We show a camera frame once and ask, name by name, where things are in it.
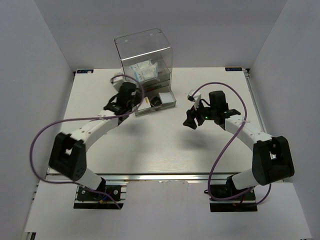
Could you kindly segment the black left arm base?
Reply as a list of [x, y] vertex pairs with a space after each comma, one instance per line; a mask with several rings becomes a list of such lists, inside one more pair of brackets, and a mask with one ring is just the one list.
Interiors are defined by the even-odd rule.
[[78, 210], [120, 210], [127, 193], [127, 182], [107, 180], [105, 194], [95, 193], [80, 185], [76, 189], [73, 208]]

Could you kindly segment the blue label right corner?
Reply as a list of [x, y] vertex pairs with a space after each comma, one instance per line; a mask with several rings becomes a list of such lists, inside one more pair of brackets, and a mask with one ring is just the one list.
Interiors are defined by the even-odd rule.
[[226, 72], [242, 72], [243, 69], [241, 67], [225, 67]]

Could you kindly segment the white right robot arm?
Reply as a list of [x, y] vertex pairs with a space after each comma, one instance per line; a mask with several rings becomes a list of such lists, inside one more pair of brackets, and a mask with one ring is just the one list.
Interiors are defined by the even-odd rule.
[[214, 121], [252, 151], [252, 167], [227, 178], [227, 198], [236, 200], [248, 188], [265, 186], [295, 174], [288, 140], [284, 136], [275, 137], [262, 132], [246, 121], [238, 110], [230, 109], [223, 91], [210, 92], [208, 106], [203, 105], [198, 92], [191, 91], [187, 98], [193, 102], [193, 107], [186, 112], [184, 126], [195, 130], [205, 121]]

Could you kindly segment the black square compact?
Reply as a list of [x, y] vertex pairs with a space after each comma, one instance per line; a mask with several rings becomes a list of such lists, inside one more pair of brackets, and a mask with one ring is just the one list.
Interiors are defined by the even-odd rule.
[[162, 101], [158, 96], [156, 96], [152, 100], [150, 100], [150, 105], [152, 107], [159, 107], [162, 105]]

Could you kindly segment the white square card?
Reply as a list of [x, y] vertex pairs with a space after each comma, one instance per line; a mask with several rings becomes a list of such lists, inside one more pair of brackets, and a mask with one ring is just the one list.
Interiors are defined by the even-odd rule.
[[162, 104], [168, 104], [175, 101], [170, 92], [159, 92], [158, 96]]

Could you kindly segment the blue label corner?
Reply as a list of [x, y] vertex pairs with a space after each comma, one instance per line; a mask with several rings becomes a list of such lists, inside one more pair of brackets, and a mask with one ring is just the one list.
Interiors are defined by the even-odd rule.
[[78, 69], [76, 74], [92, 74], [93, 72], [93, 69]]
[[225, 67], [226, 72], [242, 72], [243, 69], [241, 67]]

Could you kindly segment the clear acrylic drawer organizer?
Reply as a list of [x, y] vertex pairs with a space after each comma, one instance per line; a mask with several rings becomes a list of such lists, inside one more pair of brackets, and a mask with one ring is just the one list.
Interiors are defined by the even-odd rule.
[[172, 92], [173, 48], [159, 28], [118, 36], [114, 43], [122, 72], [136, 79], [145, 92], [135, 109], [141, 116], [176, 106]]

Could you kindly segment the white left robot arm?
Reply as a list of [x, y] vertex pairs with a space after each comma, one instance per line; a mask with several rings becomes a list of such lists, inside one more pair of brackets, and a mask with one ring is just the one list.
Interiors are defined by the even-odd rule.
[[97, 119], [90, 120], [71, 133], [60, 132], [54, 140], [49, 167], [71, 181], [88, 188], [99, 200], [105, 196], [106, 180], [87, 167], [87, 151], [107, 132], [117, 128], [142, 100], [142, 93], [131, 82], [124, 82]]

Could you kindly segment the blue label left corner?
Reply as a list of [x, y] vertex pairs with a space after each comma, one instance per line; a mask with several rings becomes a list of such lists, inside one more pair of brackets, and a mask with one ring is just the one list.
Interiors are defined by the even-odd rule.
[[78, 69], [76, 74], [92, 74], [93, 72], [93, 69]]

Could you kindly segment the cotton pad packet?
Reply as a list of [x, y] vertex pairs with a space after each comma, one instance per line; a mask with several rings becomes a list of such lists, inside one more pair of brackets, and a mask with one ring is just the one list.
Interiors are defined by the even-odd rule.
[[139, 72], [147, 75], [158, 75], [158, 63], [152, 63], [150, 59], [133, 64], [129, 67], [129, 69], [136, 73]]
[[157, 68], [148, 68], [148, 69], [140, 69], [140, 70], [132, 70], [129, 69], [127, 73], [137, 80], [139, 83], [149, 84], [150, 82], [155, 80], [158, 77], [158, 69]]

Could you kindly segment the white card with yellow mark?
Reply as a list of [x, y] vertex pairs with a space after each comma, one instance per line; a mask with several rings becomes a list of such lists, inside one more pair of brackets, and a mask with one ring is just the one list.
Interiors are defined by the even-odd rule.
[[145, 97], [142, 101], [142, 104], [138, 108], [140, 111], [151, 108], [151, 104], [148, 97]]

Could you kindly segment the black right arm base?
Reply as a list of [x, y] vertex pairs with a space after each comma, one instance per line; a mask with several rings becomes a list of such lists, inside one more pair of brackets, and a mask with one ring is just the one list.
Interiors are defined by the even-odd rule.
[[256, 195], [253, 188], [238, 190], [227, 180], [225, 184], [211, 184], [209, 195], [208, 189], [203, 191], [209, 196], [209, 207], [211, 213], [240, 213], [257, 212]]

